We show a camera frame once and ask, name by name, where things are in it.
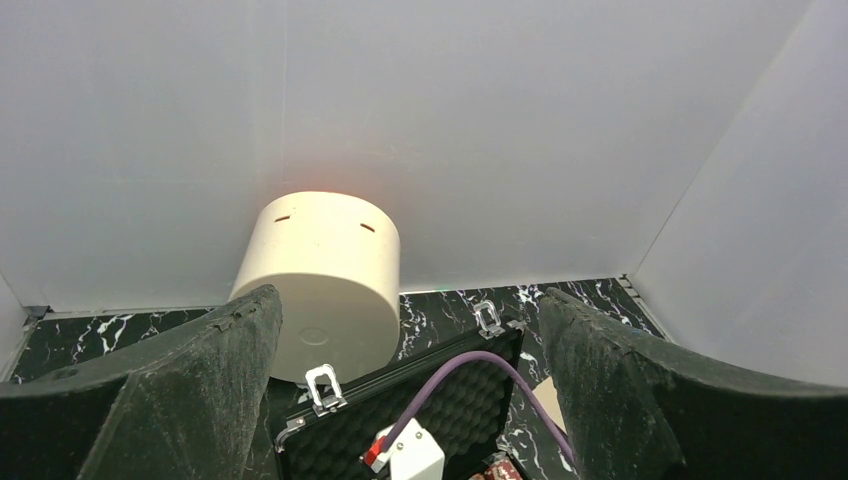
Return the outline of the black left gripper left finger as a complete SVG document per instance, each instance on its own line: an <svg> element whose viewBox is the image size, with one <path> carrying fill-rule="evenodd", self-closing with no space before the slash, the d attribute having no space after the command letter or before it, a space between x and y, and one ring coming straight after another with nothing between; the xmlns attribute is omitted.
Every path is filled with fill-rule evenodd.
<svg viewBox="0 0 848 480"><path fill-rule="evenodd" d="M1 387L5 479L244 479L283 324L258 287L105 356Z"/></svg>

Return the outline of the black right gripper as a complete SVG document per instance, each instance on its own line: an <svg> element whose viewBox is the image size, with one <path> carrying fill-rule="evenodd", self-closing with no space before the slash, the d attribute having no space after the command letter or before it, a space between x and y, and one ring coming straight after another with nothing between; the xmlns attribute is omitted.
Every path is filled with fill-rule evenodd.
<svg viewBox="0 0 848 480"><path fill-rule="evenodd" d="M380 430L360 460L376 479L441 480L445 453L433 435L412 418L398 437L387 437L394 424Z"/></svg>

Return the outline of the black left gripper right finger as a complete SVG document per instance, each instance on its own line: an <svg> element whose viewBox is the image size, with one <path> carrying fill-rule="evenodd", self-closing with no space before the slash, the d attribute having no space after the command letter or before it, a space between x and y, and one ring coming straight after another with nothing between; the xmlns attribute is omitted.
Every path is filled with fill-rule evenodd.
<svg viewBox="0 0 848 480"><path fill-rule="evenodd" d="M538 330L583 479L843 479L847 391L737 367L556 288Z"/></svg>

